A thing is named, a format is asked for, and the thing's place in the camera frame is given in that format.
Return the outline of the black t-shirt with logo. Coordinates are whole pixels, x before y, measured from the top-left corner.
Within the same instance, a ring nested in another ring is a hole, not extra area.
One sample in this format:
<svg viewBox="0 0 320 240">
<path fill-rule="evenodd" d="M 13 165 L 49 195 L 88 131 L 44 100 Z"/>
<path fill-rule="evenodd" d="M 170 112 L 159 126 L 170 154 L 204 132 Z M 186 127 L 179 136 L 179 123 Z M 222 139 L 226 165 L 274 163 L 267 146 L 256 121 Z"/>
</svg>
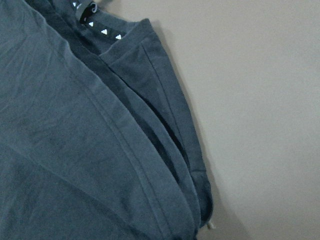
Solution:
<svg viewBox="0 0 320 240">
<path fill-rule="evenodd" d="M 1 1 L 1 239 L 194 240 L 212 212 L 151 22 L 91 0 Z"/>
</svg>

